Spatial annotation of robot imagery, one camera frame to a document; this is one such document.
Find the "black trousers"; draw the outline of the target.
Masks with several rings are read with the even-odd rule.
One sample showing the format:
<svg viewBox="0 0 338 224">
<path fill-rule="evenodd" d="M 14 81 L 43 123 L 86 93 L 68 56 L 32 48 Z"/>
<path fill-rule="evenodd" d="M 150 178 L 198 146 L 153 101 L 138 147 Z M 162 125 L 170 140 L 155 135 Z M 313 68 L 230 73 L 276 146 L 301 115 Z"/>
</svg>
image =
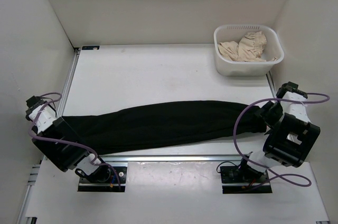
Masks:
<svg viewBox="0 0 338 224">
<path fill-rule="evenodd" d="M 258 106 L 198 100 L 152 104 L 90 116 L 63 119 L 99 155 L 185 145 L 230 137 L 233 132 L 264 133 L 267 126 L 255 117 Z"/>
</svg>

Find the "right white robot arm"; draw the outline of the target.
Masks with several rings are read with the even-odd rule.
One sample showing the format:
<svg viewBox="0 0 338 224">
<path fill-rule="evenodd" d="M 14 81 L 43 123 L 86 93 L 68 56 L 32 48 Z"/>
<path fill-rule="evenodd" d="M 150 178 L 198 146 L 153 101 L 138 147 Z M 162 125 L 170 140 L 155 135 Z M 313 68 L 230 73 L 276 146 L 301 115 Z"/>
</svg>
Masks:
<svg viewBox="0 0 338 224">
<path fill-rule="evenodd" d="M 320 135 L 320 127 L 311 123 L 304 105 L 308 94 L 297 84 L 283 84 L 276 97 L 291 102 L 269 101 L 255 113 L 258 121 L 269 127 L 268 137 L 261 151 L 241 160 L 237 175 L 242 181 L 259 179 L 274 166 L 301 166 Z"/>
</svg>

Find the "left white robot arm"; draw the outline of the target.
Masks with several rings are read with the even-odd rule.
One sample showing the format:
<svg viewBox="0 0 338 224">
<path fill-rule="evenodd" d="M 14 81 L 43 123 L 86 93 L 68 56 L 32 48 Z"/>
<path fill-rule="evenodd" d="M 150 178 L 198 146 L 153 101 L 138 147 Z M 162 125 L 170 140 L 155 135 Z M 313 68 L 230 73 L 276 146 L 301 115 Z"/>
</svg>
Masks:
<svg viewBox="0 0 338 224">
<path fill-rule="evenodd" d="M 73 170 L 89 183 L 105 183 L 113 170 L 92 150 L 62 118 L 46 97 L 32 96 L 26 101 L 26 119 L 32 126 L 33 144 L 62 172 Z"/>
</svg>

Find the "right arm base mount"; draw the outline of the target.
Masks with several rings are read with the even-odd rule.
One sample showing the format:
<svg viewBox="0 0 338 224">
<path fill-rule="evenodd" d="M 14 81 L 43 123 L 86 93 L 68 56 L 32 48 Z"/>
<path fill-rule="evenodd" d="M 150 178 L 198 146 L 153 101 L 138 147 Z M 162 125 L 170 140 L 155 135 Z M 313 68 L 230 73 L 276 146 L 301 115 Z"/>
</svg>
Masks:
<svg viewBox="0 0 338 224">
<path fill-rule="evenodd" d="M 266 172 L 234 165 L 230 162 L 221 163 L 216 171 L 220 174 L 223 194 L 269 194 L 272 188 Z"/>
</svg>

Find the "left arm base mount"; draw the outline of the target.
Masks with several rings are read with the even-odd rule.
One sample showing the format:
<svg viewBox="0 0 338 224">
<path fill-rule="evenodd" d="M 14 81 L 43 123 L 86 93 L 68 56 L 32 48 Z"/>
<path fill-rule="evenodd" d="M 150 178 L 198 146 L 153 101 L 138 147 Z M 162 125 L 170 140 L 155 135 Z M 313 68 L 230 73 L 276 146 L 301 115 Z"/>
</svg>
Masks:
<svg viewBox="0 0 338 224">
<path fill-rule="evenodd" d="M 100 167 L 91 175 L 81 169 L 75 169 L 79 177 L 79 192 L 125 192 L 127 180 L 127 164 L 114 166 L 115 174 L 109 167 Z"/>
</svg>

